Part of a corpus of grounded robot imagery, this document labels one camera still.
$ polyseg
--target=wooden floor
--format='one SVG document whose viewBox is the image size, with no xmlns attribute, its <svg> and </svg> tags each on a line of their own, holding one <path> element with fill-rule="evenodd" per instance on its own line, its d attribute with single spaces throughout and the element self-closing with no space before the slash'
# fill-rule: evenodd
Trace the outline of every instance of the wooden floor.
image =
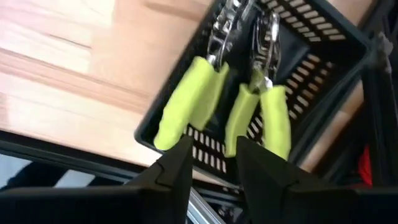
<svg viewBox="0 0 398 224">
<path fill-rule="evenodd" d="M 0 128 L 150 165 L 133 132 L 210 2 L 0 0 Z"/>
</svg>

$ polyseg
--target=black plastic basket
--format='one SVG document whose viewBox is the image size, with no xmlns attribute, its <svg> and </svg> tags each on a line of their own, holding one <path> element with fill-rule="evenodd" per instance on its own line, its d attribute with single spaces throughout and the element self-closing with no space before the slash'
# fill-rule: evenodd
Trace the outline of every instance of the black plastic basket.
<svg viewBox="0 0 398 224">
<path fill-rule="evenodd" d="M 150 107 L 136 131 L 139 143 L 155 149 L 154 137 L 162 117 L 162 110 L 173 90 L 182 79 L 194 56 L 206 55 L 206 44 L 211 25 L 220 12 L 224 1 L 215 1 L 192 40 L 178 61 L 171 76 Z M 325 100 L 332 100 L 335 91 L 340 91 L 350 82 L 366 63 L 370 43 L 354 25 L 347 21 L 330 3 L 322 0 L 266 0 L 264 6 L 272 8 L 281 16 L 282 62 L 280 71 L 284 79 L 279 83 L 286 87 L 287 104 L 292 127 L 292 152 L 296 142 L 313 141 L 311 124 L 322 123 L 316 116 Z M 195 139 L 193 147 L 196 169 L 218 180 L 238 184 L 234 159 L 224 158 L 224 124 L 238 94 L 239 82 L 236 71 L 244 66 L 240 58 L 248 58 L 243 51 L 239 58 L 229 58 L 232 67 L 220 98 L 220 106 L 203 132 L 187 127 L 186 134 Z M 248 138 L 261 142 L 262 119 L 259 108 L 252 117 Z"/>
</svg>

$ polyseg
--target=pair of pliers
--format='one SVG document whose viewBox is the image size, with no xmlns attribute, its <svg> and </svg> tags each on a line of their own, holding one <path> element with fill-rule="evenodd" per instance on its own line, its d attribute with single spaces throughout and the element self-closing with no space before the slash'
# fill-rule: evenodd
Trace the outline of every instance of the pair of pliers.
<svg viewBox="0 0 398 224">
<path fill-rule="evenodd" d="M 226 157 L 236 155 L 238 136 L 246 136 L 250 120 L 260 102 L 263 118 L 263 146 L 287 159 L 291 148 L 290 121 L 284 86 L 273 85 L 280 64 L 277 13 L 262 11 L 253 30 L 250 84 L 240 84 L 239 94 L 226 125 Z"/>
<path fill-rule="evenodd" d="M 168 150 L 180 140 L 190 123 L 203 130 L 213 115 L 229 71 L 226 56 L 244 35 L 243 27 L 255 0 L 227 0 L 208 41 L 206 58 L 196 56 L 167 102 L 154 146 Z"/>
</svg>

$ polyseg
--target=wood grain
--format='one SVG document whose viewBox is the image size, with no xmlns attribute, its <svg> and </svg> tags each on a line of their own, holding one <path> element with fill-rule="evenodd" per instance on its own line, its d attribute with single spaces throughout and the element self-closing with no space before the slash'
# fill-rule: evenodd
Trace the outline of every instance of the wood grain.
<svg viewBox="0 0 398 224">
<path fill-rule="evenodd" d="M 0 128 L 149 166 L 133 132 L 210 2 L 0 0 Z"/>
</svg>

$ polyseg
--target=yellow-green rubber handle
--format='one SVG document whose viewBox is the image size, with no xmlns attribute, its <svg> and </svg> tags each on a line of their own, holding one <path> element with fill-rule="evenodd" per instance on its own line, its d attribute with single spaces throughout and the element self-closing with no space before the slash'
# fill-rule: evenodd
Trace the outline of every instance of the yellow-green rubber handle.
<svg viewBox="0 0 398 224">
<path fill-rule="evenodd" d="M 163 109 L 162 120 L 154 139 L 154 146 L 157 149 L 168 150 L 180 140 L 214 72 L 213 66 L 206 59 L 201 57 L 193 59 L 190 68 L 185 72 Z"/>
<path fill-rule="evenodd" d="M 264 147 L 287 160 L 292 143 L 285 88 L 274 86 L 261 94 L 260 102 L 264 122 Z"/>
<path fill-rule="evenodd" d="M 225 157 L 236 155 L 236 139 L 238 136 L 246 136 L 258 102 L 259 95 L 251 93 L 246 84 L 240 84 L 239 95 L 229 114 L 225 129 Z"/>
<path fill-rule="evenodd" d="M 197 130 L 204 130 L 207 122 L 213 115 L 228 72 L 229 66 L 227 63 L 224 63 L 220 72 L 211 76 L 210 82 L 205 88 L 190 118 L 190 124 Z"/>
</svg>

